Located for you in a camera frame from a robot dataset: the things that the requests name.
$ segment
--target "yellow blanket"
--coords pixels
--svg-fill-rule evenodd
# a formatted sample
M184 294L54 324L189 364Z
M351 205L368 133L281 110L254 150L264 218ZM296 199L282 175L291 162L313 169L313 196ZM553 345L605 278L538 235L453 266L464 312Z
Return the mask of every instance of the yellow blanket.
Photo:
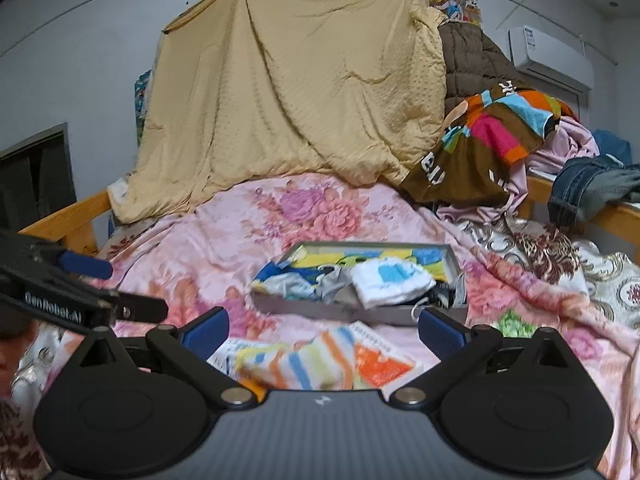
M123 222L317 171L399 184L446 93L428 0L202 0L164 30Z

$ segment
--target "white towel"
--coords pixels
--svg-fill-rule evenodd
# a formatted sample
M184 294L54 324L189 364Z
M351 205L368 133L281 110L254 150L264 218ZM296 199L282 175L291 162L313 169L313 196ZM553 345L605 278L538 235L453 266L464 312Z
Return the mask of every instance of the white towel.
M395 256L356 264L351 279L366 309L414 300L436 284L430 272Z

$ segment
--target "pink floral bedsheet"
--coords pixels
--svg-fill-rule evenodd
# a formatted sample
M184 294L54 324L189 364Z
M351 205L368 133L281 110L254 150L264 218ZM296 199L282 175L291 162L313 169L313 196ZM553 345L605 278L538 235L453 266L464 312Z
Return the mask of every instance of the pink floral bedsheet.
M167 216L112 254L113 277L100 285L164 298L168 322L183 325L215 305L231 318L231 335L263 341L308 340L330 322L263 316L251 308L248 283L269 260L300 240L436 242L452 245L465 270L468 324L496 323L512 311L524 323L557 328L600 387L615 429L599 470L634 478L638 464L639 337L608 321L588 298L541 282L476 245L431 212L415 211L391 188L350 189L329 176L306 174L247 182L220 192L195 212ZM148 329L120 323L119 335ZM427 364L437 359L413 328L377 327ZM54 370L79 343L66 335Z

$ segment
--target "open box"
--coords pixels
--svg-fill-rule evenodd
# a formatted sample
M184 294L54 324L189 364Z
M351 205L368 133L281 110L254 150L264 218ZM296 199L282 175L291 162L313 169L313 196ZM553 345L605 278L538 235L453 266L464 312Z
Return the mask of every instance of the open box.
M440 251L441 260L438 264L424 265L437 280L453 283L460 275L460 266L455 254L449 245L445 244L401 244L401 243L375 243L375 242L300 242L292 247L277 262L282 264L292 259L294 254L300 253L317 255L313 258L318 266L343 265L350 266L362 261L379 256L398 256L416 261L415 254L420 251ZM287 300L281 296L271 296L257 291L252 292L254 306L260 312L268 314L299 314L312 319L330 319L344 323L361 321L366 324L390 324L396 326L415 326L420 311L433 306L422 304L416 307L415 303L390 306L379 306L363 309L348 304L323 303L313 300ZM466 321L466 303L442 308L448 316L460 323Z

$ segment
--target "wall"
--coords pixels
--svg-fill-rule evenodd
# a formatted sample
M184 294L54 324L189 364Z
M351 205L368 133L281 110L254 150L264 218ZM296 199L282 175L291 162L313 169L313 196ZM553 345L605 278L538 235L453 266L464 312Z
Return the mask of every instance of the wall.
M609 26L616 67L617 133L631 143L634 162L640 160L638 82L640 81L640 18L616 20Z
M134 81L151 67L162 27L196 1L5 0L0 150L66 121L78 198L130 171L136 153ZM582 1L516 1L608 50L604 20ZM506 53L509 28L523 24L580 50L576 38L507 0L480 0L480 6L485 32ZM616 130L613 65L589 48L587 55L596 70L590 125Z

